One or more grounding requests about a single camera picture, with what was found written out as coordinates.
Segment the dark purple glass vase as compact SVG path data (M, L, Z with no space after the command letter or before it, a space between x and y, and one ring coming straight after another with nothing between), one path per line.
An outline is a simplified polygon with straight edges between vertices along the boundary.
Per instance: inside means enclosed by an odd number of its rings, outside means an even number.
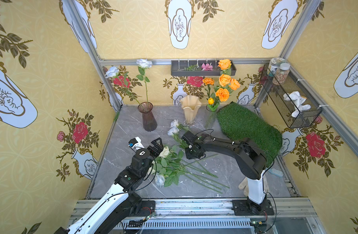
M148 132L154 131L158 124L152 112L153 104L150 102L142 102L138 106L138 110L142 114L143 128Z

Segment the jar with white lid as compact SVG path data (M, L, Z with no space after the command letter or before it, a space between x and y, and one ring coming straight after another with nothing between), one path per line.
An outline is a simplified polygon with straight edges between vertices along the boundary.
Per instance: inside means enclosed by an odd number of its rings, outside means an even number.
M276 70L275 77L273 79L274 85L280 85L285 82L285 80L288 77L289 69L290 69L289 63L281 63L279 68Z

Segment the pink flower in planter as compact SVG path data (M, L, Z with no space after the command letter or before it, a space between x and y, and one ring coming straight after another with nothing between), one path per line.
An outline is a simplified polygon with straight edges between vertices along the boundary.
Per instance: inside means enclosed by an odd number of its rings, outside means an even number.
M212 63L203 63L201 65L201 70L202 71L213 71L213 65Z

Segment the teal brush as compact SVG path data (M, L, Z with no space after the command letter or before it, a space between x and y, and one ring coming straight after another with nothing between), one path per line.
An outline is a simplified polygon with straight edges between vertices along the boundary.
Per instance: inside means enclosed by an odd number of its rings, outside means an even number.
M278 169L275 169L275 168L270 168L268 170L269 173L271 173L272 175L275 175L275 176L278 176L278 177L281 177L283 178L283 172L278 170Z

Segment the white rose top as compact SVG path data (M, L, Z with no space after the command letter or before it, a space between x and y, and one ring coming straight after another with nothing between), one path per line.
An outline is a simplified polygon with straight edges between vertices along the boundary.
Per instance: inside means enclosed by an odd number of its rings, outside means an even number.
M185 131L189 131L189 127L184 126L183 124L181 124L178 120L173 120L170 124L171 126L171 131L174 132L179 132L180 130L185 130Z

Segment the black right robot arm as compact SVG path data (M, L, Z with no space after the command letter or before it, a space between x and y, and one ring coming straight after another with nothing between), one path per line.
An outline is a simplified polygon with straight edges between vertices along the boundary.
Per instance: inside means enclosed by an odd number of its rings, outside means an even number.
M187 159L202 159L207 152L230 156L236 160L241 173L247 178L249 189L246 200L233 200L235 215L274 215L274 205L267 199L264 191L264 173L267 170L265 152L249 138L232 141L213 137L210 134L200 136L187 131L182 137L188 146L185 148Z

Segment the clear glass vase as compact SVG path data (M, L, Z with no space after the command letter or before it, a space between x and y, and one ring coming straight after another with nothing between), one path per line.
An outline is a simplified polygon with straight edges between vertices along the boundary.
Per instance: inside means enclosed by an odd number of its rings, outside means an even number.
M211 108L206 106L206 111L204 114L204 127L205 129L212 129L216 120L218 108Z

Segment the orange rose stem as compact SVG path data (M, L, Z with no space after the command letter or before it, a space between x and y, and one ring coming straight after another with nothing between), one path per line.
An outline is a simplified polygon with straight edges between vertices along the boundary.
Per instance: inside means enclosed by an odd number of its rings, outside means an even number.
M241 84L236 79L231 79L230 83L226 86L226 89L232 94L234 91L239 89Z
M229 59L221 59L218 62L218 67L221 69L222 74L231 76L231 65L232 62Z
M221 87L227 86L231 82L231 77L227 74L221 74L219 77L219 84Z

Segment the white cloth figure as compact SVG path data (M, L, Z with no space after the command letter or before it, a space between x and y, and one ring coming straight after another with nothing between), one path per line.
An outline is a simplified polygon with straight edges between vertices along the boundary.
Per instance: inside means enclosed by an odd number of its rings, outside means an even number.
M294 91L290 94L285 93L283 95L285 101L291 101L294 105L294 111L291 113L291 117L296 118L301 112L307 111L311 108L310 104L303 103L306 101L306 97L301 96L298 91Z

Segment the grey wall planter shelf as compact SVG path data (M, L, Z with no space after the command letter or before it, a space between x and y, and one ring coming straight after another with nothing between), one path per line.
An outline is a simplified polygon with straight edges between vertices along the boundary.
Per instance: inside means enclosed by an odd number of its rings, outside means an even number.
M171 75L175 77L214 77L220 76L222 71L218 67L219 59L177 59L171 60ZM212 63L213 71L202 71L203 63Z

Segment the cream ruffled vase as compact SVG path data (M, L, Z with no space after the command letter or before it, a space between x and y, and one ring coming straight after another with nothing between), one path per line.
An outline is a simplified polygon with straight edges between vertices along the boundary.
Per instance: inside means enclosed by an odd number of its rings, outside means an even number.
M195 124L195 118L199 108L201 107L201 102L199 97L193 95L187 95L181 99L182 109L184 111L186 126L193 126Z

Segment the small orange marigold stem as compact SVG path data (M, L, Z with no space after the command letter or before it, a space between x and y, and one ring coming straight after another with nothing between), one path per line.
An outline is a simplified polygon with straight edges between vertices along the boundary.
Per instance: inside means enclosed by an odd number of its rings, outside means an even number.
M214 107L218 108L218 106L222 103L225 102L229 99L230 96L230 92L228 89L225 88L219 88L216 92L215 92L215 103L214 103Z

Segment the green artificial grass mat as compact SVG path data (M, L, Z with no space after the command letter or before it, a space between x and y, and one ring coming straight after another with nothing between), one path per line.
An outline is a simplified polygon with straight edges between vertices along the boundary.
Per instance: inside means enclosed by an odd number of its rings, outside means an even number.
M222 132L231 140L249 138L267 151L267 167L270 167L282 146L282 134L267 124L257 114L234 102L217 112Z

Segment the orange marigold flower stem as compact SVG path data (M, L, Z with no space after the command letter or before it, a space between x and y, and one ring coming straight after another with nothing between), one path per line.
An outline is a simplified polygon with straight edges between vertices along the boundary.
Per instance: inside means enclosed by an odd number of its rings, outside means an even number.
M209 98L214 98L213 97L213 93L211 92L211 86L214 85L214 80L212 78L204 78L203 80L203 85L205 86L206 89L206 93L207 93L207 100Z

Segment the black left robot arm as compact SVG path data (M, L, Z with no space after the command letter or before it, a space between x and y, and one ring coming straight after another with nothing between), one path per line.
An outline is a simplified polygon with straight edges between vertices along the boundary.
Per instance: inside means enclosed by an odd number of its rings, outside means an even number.
M142 198L135 190L149 176L164 147L160 137L147 148L136 137L129 141L129 147L135 152L131 164L119 173L106 194L82 218L68 228L58 228L56 234L107 234L123 219L138 213Z

